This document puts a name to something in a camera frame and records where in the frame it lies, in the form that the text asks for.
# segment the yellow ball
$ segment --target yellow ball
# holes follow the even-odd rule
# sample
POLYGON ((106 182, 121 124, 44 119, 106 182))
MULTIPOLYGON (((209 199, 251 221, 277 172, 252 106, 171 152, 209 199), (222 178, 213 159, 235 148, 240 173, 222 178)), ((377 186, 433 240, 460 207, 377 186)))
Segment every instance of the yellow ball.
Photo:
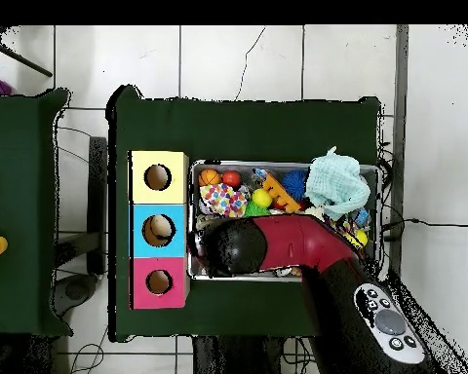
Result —
POLYGON ((352 237, 350 234, 344 234, 344 237, 348 240, 348 242, 358 248, 363 248, 368 243, 368 236, 362 230, 357 230, 355 237, 352 237))
POLYGON ((253 202, 259 207, 270 207, 272 204, 272 197, 262 188, 259 188, 253 192, 252 199, 253 202))

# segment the green tablecloth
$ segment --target green tablecloth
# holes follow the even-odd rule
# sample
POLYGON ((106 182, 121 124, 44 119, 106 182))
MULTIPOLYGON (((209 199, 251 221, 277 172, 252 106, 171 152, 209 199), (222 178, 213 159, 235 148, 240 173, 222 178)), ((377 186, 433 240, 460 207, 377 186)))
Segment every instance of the green tablecloth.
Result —
POLYGON ((0 333, 70 334, 51 310, 54 120, 68 92, 0 96, 0 333))
POLYGON ((379 107, 375 97, 361 102, 288 103, 144 100, 133 87, 120 88, 106 115, 114 119, 109 122, 109 143, 116 144, 112 156, 109 152, 109 167, 116 173, 115 186, 109 188, 109 233, 115 237, 109 245, 116 250, 116 281, 111 285, 116 290, 110 287, 109 293, 116 295, 116 324, 110 326, 118 336, 314 334, 301 285, 293 282, 193 280, 184 309, 131 311, 127 151, 181 151, 190 163, 198 159, 310 163, 336 145, 338 154, 375 165, 379 107))

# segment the green ball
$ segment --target green ball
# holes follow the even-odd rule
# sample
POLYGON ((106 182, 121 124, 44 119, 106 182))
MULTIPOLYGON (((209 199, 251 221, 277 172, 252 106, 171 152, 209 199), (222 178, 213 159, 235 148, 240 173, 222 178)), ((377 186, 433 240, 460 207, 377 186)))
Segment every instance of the green ball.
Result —
POLYGON ((270 215, 270 212, 265 207, 260 207, 253 201, 249 201, 245 209, 245 217, 250 218, 251 216, 265 216, 270 215))

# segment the colorful polka dot toy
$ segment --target colorful polka dot toy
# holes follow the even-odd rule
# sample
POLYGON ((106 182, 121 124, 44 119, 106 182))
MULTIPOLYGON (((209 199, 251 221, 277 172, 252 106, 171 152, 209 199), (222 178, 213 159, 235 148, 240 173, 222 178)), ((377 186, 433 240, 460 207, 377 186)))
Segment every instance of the colorful polka dot toy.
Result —
POLYGON ((202 186, 200 195, 203 204, 211 212, 229 218, 242 217, 249 198, 246 192, 235 191, 225 183, 202 186))

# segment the circular hole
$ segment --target circular hole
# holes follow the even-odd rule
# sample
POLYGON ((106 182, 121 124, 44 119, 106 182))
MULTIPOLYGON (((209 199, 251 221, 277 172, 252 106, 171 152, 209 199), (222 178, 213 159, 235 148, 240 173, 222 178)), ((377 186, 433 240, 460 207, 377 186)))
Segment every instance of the circular hole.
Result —
POLYGON ((166 246, 176 234, 176 227, 167 215, 149 216, 142 225, 142 235, 151 246, 166 246))
POLYGON ((147 289, 156 295, 163 295, 172 288, 172 277, 165 270, 155 270, 145 279, 147 289))
POLYGON ((154 191, 164 191, 172 182, 172 173, 164 165, 151 165, 144 173, 144 182, 154 191))

